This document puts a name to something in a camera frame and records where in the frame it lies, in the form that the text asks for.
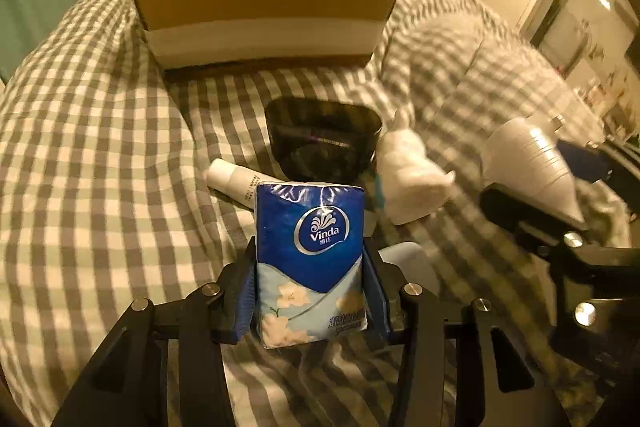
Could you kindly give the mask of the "white bottle with cap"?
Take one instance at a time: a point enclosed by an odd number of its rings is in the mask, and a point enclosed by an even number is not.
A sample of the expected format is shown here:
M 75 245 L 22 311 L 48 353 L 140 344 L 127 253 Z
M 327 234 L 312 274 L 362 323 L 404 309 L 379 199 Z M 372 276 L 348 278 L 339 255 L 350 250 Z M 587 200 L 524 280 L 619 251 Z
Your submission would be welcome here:
M 575 178 L 548 129 L 530 118 L 513 118 L 503 124 L 480 153 L 484 180 L 582 222 Z

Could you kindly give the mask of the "white earbuds case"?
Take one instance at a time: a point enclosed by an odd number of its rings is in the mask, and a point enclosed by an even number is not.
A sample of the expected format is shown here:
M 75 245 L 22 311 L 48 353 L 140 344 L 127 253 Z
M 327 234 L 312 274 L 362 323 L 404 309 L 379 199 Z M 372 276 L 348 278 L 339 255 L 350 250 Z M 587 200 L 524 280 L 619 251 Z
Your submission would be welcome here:
M 432 262 L 439 257 L 439 250 L 432 243 L 426 246 L 414 242 L 402 242 L 380 250 L 383 261 L 397 265 L 410 283 L 418 283 L 432 294 L 440 295 L 440 280 Z

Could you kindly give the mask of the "white cosmetic tube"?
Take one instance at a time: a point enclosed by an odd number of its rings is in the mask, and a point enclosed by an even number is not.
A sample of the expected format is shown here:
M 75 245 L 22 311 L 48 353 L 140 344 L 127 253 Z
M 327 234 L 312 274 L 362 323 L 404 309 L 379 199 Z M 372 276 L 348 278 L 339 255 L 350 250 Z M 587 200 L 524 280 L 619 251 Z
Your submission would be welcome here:
M 212 161 L 205 178 L 210 188 L 250 209 L 254 208 L 255 192 L 259 184 L 281 183 L 281 180 L 272 176 L 220 158 Z

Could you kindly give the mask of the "blue Vinda tissue pack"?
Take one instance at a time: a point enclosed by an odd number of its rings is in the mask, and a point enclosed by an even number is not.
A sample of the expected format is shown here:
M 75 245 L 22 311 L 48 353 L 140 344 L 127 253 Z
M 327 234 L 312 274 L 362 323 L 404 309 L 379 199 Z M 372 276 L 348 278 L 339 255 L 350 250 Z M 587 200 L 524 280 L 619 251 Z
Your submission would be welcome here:
M 285 348 L 365 329 L 363 189 L 264 182 L 254 208 L 262 345 Z

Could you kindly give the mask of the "white folded sock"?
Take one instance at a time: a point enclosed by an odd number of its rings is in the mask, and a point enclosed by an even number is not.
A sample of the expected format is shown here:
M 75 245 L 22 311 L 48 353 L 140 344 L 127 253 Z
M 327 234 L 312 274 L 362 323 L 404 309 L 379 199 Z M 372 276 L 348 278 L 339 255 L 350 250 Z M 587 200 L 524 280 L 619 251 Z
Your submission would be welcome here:
M 396 227 L 425 218 L 449 199 L 456 173 L 445 171 L 427 157 L 410 118 L 397 109 L 390 127 L 378 139 L 375 151 L 378 198 L 386 217 Z

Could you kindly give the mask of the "brown cardboard box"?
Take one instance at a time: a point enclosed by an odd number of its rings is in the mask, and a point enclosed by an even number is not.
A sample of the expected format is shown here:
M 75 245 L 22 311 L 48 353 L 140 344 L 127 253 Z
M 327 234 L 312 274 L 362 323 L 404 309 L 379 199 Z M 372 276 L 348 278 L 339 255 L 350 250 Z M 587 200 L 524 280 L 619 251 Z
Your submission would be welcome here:
M 357 66 L 397 0 L 134 0 L 163 69 Z

